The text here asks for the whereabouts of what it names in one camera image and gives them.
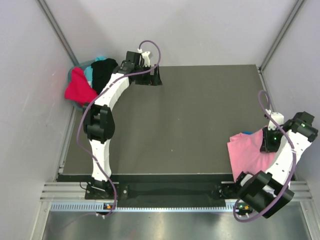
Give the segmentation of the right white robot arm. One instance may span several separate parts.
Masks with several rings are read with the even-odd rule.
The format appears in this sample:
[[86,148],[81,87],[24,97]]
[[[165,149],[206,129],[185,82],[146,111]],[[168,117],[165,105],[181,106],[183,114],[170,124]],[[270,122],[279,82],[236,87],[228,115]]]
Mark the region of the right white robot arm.
[[268,124],[262,129],[239,133],[227,143],[238,204],[233,214],[241,223],[267,219],[293,199],[289,187],[296,165],[318,137],[315,117],[306,111],[289,120],[269,109],[264,116]]

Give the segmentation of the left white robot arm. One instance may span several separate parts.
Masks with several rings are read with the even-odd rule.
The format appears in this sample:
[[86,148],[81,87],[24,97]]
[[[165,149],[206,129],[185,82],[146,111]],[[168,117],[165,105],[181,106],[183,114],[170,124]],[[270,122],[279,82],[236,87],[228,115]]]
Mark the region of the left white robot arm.
[[159,65],[151,65],[151,52],[128,51],[125,60],[106,70],[100,61],[94,62],[95,78],[105,83],[98,98],[82,107],[82,127],[90,145],[93,169],[86,188],[86,199],[112,199],[115,185],[111,181],[110,143],[115,133],[113,108],[122,93],[132,84],[160,86]]

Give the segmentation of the pink t shirt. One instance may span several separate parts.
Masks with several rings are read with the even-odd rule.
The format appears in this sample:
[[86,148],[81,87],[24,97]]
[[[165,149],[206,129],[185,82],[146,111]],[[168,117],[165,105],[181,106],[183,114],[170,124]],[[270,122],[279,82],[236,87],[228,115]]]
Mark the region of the pink t shirt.
[[261,129],[252,134],[238,133],[229,138],[227,149],[234,181],[242,172],[255,175],[269,168],[276,154],[260,152],[262,141]]

